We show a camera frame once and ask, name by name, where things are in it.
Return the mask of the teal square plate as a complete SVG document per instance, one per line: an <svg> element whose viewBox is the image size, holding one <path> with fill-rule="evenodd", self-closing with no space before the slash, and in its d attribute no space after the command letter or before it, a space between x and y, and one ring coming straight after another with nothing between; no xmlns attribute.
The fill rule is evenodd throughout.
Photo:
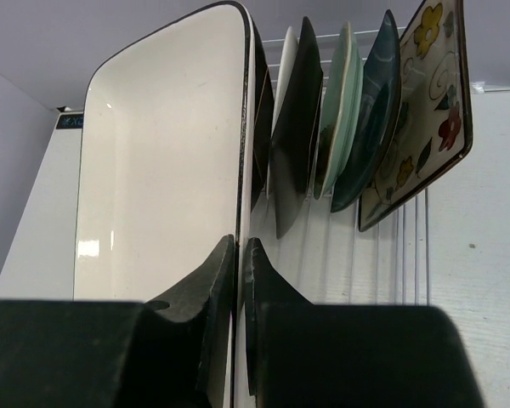
<svg viewBox="0 0 510 408"><path fill-rule="evenodd" d="M334 185L333 213L353 204L374 178L393 137L400 99L400 37L388 9L364 64L358 123L346 167Z"/></svg>

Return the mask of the black floral plate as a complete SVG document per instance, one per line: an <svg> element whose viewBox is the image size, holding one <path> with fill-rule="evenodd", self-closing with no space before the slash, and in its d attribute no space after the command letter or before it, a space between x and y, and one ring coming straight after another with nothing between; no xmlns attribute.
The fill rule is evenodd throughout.
<svg viewBox="0 0 510 408"><path fill-rule="evenodd" d="M303 17L297 37L297 55L269 152L277 239L295 224L307 197L320 119L323 72L309 17Z"/></svg>
<svg viewBox="0 0 510 408"><path fill-rule="evenodd" d="M254 25L255 119L252 160L251 210L257 204L268 174L269 146L272 134L274 95L262 39Z"/></svg>

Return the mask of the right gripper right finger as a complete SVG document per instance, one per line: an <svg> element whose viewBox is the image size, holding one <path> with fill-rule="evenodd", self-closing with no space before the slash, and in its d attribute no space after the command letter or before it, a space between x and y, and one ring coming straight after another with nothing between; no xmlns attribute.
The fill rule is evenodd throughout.
<svg viewBox="0 0 510 408"><path fill-rule="evenodd" d="M259 407L480 407L448 315L311 303L252 238L244 263L248 389Z"/></svg>

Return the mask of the cream square flower plate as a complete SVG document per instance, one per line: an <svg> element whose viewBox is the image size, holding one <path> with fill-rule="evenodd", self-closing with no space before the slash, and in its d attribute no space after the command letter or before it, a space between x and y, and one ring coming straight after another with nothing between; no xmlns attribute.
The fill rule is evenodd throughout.
<svg viewBox="0 0 510 408"><path fill-rule="evenodd" d="M464 6L424 1L400 38L401 106L393 139L360 197L367 231L472 149Z"/></svg>

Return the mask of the white rectangular plate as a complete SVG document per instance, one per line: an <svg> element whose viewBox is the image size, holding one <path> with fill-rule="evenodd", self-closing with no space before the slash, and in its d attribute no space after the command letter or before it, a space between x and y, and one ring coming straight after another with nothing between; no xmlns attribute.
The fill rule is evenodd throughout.
<svg viewBox="0 0 510 408"><path fill-rule="evenodd" d="M126 407L231 407L249 227L255 27L219 1L110 57L86 94L73 300Z"/></svg>

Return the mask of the mint green round flower plate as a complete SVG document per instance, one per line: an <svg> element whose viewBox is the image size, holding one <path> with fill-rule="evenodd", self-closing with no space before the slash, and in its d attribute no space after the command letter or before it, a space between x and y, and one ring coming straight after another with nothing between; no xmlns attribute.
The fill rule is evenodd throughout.
<svg viewBox="0 0 510 408"><path fill-rule="evenodd" d="M344 23L334 49L320 114L314 197L337 182L348 162L360 113L364 63L351 24Z"/></svg>

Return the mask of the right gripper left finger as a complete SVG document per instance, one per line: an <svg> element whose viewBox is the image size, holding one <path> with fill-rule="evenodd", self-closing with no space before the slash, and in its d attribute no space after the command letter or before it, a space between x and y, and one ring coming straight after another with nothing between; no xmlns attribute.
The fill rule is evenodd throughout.
<svg viewBox="0 0 510 408"><path fill-rule="evenodd" d="M235 240L146 303L0 300L0 407L220 407Z"/></svg>

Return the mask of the round white green-rimmed plate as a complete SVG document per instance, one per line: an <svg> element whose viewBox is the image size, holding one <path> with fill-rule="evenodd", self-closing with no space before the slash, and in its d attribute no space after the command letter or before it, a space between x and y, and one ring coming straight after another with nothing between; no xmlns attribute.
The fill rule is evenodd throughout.
<svg viewBox="0 0 510 408"><path fill-rule="evenodd" d="M270 139L274 138L275 127L279 119L281 108L283 106L287 87L290 82L294 62L298 51L298 36L295 29L289 26L283 42L283 48L280 57L279 71L275 89L275 104L272 121L272 132Z"/></svg>

